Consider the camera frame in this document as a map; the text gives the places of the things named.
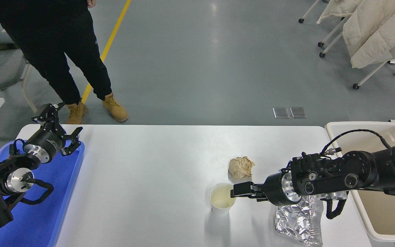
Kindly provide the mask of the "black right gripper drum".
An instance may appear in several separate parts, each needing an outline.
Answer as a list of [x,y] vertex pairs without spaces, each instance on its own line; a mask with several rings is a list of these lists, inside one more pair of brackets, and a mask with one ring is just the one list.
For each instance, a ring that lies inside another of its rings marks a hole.
[[280,172],[268,176],[263,183],[263,193],[276,206],[298,204],[301,201],[294,189],[291,172]]

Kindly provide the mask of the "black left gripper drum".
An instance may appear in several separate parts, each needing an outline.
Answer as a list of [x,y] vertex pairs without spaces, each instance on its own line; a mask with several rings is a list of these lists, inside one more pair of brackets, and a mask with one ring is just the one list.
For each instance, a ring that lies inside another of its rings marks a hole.
[[37,158],[54,158],[63,146],[59,135],[39,129],[27,140],[27,153]]

